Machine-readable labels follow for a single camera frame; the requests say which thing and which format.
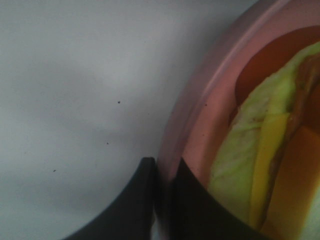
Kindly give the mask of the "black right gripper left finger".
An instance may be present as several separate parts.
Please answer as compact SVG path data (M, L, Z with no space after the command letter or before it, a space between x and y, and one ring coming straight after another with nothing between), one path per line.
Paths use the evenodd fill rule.
M150 240L156 161L141 159L129 183L98 216L67 240Z

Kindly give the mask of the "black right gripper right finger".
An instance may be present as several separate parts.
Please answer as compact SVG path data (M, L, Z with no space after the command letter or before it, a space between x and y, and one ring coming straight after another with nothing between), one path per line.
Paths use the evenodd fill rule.
M171 240L266 240L222 207L201 185L184 159L173 181Z

